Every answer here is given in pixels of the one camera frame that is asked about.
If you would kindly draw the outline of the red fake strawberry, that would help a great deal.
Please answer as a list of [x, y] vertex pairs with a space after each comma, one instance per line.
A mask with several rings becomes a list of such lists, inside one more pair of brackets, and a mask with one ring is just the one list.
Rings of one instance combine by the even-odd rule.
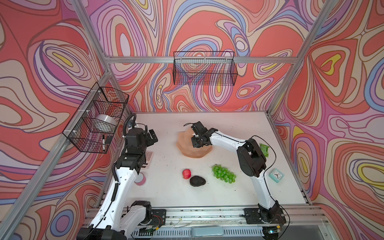
[[191, 176], [192, 176], [192, 172], [191, 172], [191, 170], [189, 170], [189, 169], [184, 169], [184, 170], [182, 171], [182, 175], [183, 175], [183, 179], [188, 180], [188, 179], [191, 178]]

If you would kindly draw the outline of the green fake grape bunch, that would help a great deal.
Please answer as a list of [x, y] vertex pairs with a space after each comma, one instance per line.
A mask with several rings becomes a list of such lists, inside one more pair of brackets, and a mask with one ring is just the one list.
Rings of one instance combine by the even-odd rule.
[[212, 173], [216, 179], [219, 179], [225, 183], [233, 184], [236, 182], [237, 176], [231, 172], [228, 168], [222, 165], [213, 165]]

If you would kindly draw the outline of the dark fake avocado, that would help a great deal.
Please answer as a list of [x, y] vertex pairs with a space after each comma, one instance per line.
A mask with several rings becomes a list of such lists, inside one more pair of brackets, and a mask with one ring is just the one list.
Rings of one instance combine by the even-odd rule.
[[206, 184], [206, 180], [200, 176], [193, 176], [190, 178], [190, 185], [192, 187], [201, 187]]

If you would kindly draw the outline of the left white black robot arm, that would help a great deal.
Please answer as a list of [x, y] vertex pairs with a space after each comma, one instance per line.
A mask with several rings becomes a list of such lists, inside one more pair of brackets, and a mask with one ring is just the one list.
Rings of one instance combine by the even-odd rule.
[[148, 201], [135, 201], [126, 214], [123, 209], [132, 185], [147, 162], [147, 147], [158, 142], [154, 130], [140, 128], [136, 114], [130, 114], [123, 126], [124, 146], [112, 164], [112, 180], [104, 202], [87, 228], [80, 228], [78, 240], [127, 240], [135, 228], [152, 219]]

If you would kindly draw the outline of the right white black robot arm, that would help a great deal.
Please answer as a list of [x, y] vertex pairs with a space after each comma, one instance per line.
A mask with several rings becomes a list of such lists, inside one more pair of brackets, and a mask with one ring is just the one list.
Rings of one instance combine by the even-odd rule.
[[216, 146], [237, 154], [242, 172], [251, 178], [258, 195], [260, 218], [263, 222], [270, 223], [280, 210], [280, 204], [268, 188], [265, 176], [267, 158], [257, 141], [253, 138], [236, 139], [215, 128], [207, 129], [201, 122], [192, 123], [191, 129], [194, 132], [191, 137], [194, 148]]

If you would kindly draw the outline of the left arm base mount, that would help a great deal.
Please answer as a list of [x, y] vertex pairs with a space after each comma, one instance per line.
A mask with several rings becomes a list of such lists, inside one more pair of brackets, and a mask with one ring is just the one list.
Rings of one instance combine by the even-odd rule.
[[144, 220], [139, 223], [139, 226], [152, 226], [161, 227], [166, 223], [167, 210], [166, 209], [155, 209], [152, 210], [152, 215], [150, 220]]

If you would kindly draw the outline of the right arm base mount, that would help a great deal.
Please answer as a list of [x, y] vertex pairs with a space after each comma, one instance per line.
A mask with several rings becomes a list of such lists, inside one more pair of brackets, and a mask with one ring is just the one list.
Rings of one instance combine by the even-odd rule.
[[260, 210], [259, 208], [244, 208], [244, 214], [242, 216], [249, 225], [284, 225], [287, 223], [282, 208], [272, 211], [265, 209]]

